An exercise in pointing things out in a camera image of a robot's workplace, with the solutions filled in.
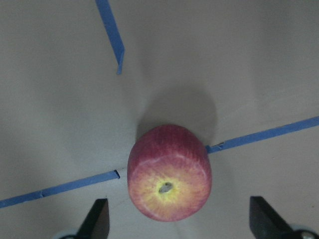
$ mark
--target blue tape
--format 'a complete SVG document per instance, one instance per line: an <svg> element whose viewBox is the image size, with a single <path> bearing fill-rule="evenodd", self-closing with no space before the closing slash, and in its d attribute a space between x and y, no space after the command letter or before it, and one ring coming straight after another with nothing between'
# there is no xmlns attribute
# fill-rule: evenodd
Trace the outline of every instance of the blue tape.
<svg viewBox="0 0 319 239"><path fill-rule="evenodd" d="M302 120L299 122L287 124L277 128L271 128L262 132L252 133L246 136L233 138L214 146L206 146L207 153L215 153L229 148L239 147L245 144L273 138L286 133L296 132L302 129L319 125L319 117Z"/></svg>
<svg viewBox="0 0 319 239"><path fill-rule="evenodd" d="M0 208L13 206L13 205L16 205L19 203L29 202L32 200L52 196L52 195L63 193L63 192L70 191L73 189L85 187L85 186L88 186L91 184L101 183L104 181L108 181L111 179L118 179L118 178L120 178L120 176L116 170L111 171L111 172L107 172L107 173L98 174L98 175L91 176L88 178L83 178L83 179L79 179L76 181L64 183L64 184L54 186L51 188L46 188L46 189L39 190L36 192L32 192L32 193L20 195L17 197L1 200L0 201Z"/></svg>
<svg viewBox="0 0 319 239"><path fill-rule="evenodd" d="M99 9L104 27L109 36L111 46L113 48L116 60L119 65L117 74L121 74L125 49L124 49L124 45L123 45L120 33L116 26L116 22L112 14L110 4L108 0L95 0L95 2Z"/></svg>

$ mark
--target black object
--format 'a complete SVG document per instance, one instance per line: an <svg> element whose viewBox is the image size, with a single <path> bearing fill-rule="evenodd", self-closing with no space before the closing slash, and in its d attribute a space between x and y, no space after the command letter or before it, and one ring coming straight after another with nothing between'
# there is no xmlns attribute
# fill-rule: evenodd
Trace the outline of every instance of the black object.
<svg viewBox="0 0 319 239"><path fill-rule="evenodd" d="M250 197L249 226L256 239L319 239L307 230L294 231L263 197Z"/></svg>
<svg viewBox="0 0 319 239"><path fill-rule="evenodd" d="M110 231L109 204L107 199L97 199L76 235L60 239L106 239Z"/></svg>

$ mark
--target blue tape strip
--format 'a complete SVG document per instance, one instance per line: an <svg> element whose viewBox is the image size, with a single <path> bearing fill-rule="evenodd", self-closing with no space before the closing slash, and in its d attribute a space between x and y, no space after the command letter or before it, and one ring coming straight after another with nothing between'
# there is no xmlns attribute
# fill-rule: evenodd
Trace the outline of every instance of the blue tape strip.
<svg viewBox="0 0 319 239"><path fill-rule="evenodd" d="M299 131L302 129L306 129L306 128L310 128L310 127L314 127L318 125L319 125L319 117L314 117L311 119L306 119L299 122L287 124L278 128L271 128L262 132L252 133L246 136L233 138L225 142L222 142L218 145L206 146L206 150L207 150L207 153L215 153L225 149L242 146L245 144L265 140L268 138L273 138L286 133L292 133L295 131Z"/></svg>
<svg viewBox="0 0 319 239"><path fill-rule="evenodd" d="M112 14L110 4L108 0L95 0L95 2L98 6L104 27L109 36L109 40L111 42L111 46L113 48L116 60L118 61L119 66L117 74L121 74L125 49L120 33L116 26L116 22Z"/></svg>
<svg viewBox="0 0 319 239"><path fill-rule="evenodd" d="M73 189L85 187L85 186L88 186L91 184L96 184L96 183L108 181L111 179L118 179L118 178L120 178L120 176L116 170L111 171L111 172L107 172L107 173L98 174L98 175L95 175L92 177L83 178L83 179L79 179L79 180L76 180L73 182L64 183L64 184L54 186L51 188L46 188L46 189L43 189L40 191L36 191L36 192L20 195L17 197L1 200L0 201L0 208L13 206L13 205L16 205L19 203L24 203L24 202L32 201L35 199L40 199L40 198L52 196L52 195L55 195L58 193L63 193L63 192L70 191Z"/></svg>

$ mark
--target apple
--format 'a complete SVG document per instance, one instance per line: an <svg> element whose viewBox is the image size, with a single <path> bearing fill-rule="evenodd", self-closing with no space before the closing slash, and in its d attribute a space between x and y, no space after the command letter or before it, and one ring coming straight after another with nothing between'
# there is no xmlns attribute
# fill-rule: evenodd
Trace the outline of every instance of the apple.
<svg viewBox="0 0 319 239"><path fill-rule="evenodd" d="M128 191L147 217L174 222L196 213L212 185L207 151L188 129L165 124L137 140L128 161Z"/></svg>

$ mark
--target apple bottom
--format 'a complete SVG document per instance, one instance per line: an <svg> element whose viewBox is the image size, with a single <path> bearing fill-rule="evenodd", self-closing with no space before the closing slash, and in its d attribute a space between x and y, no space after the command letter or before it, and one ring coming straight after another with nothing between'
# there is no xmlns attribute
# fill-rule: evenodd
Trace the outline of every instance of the apple bottom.
<svg viewBox="0 0 319 239"><path fill-rule="evenodd" d="M210 194L211 174L194 159L169 155L138 165L128 183L132 202L144 215L173 222L202 208Z"/></svg>

